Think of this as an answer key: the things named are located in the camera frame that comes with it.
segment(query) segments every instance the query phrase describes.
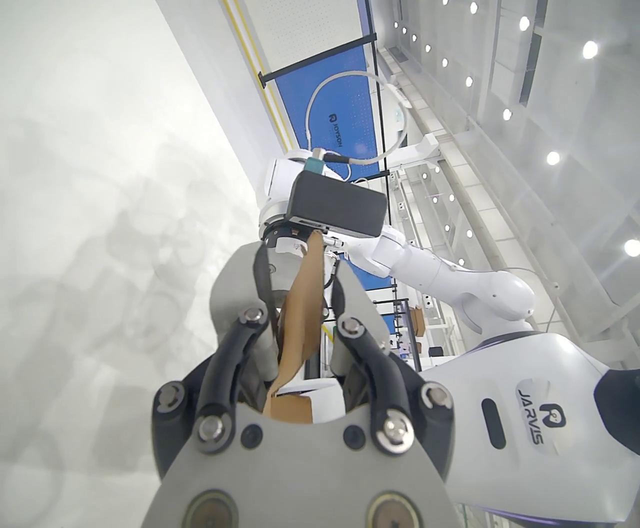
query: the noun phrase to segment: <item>circular lens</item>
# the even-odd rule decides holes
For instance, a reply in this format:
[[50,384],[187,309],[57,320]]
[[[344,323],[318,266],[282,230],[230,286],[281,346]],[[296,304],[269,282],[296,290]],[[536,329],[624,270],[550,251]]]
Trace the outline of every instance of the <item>circular lens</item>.
[[184,515],[182,528],[237,528],[234,501],[226,493],[211,490],[198,495]]
[[419,528],[418,514],[402,495],[385,493],[378,497],[369,508],[369,528]]

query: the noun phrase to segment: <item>cardboard box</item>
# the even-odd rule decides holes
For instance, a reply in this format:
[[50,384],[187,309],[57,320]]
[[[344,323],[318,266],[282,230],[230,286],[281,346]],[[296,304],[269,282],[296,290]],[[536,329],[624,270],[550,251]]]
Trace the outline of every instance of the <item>cardboard box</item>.
[[422,308],[409,308],[411,312],[411,322],[413,325],[413,331],[416,337],[422,337],[426,330],[424,324],[424,313],[422,312]]

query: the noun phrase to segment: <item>bolt head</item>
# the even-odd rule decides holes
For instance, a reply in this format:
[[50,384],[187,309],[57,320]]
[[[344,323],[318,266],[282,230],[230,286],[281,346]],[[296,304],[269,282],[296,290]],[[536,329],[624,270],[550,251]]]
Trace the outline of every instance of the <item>bolt head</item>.
[[158,401],[165,406],[170,406],[175,402],[178,396],[178,390],[173,385],[165,385],[160,390]]
[[353,317],[350,317],[349,319],[345,319],[342,322],[342,329],[350,334],[350,335],[355,335],[360,331],[360,327],[361,324],[357,319],[353,319]]
[[407,434],[407,427],[398,418],[387,418],[384,423],[384,433],[394,444],[401,444]]
[[206,416],[198,428],[198,436],[203,442],[219,440],[225,432],[225,425],[219,416]]
[[434,387],[429,389],[429,398],[436,405],[443,406],[447,401],[447,393],[440,387]]
[[244,317],[247,321],[251,323],[256,323],[260,321],[260,318],[263,315],[263,311],[260,308],[249,308],[245,313]]

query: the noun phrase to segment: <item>perforated panel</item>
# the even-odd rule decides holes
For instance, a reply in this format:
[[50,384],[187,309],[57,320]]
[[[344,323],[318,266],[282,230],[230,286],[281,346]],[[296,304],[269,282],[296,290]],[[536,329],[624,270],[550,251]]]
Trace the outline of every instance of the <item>perforated panel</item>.
[[271,71],[362,36],[356,0],[244,0]]
[[[327,77],[348,70],[365,70],[361,47],[340,53],[276,80],[289,120],[301,147],[307,147],[305,113],[316,86]],[[334,150],[361,159],[377,155],[371,95],[366,77],[342,77],[328,83],[317,95],[309,117],[312,147]],[[331,168],[346,176],[344,166]],[[378,172],[378,164],[352,165],[351,179]]]

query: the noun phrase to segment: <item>black slot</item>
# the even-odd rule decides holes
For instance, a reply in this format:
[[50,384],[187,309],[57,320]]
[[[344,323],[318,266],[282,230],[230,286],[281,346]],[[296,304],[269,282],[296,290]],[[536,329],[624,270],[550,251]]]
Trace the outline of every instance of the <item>black slot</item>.
[[486,432],[489,433],[489,441],[496,449],[504,449],[507,445],[507,439],[504,436],[502,421],[498,406],[490,398],[482,400],[482,413],[484,415],[484,423],[486,424]]

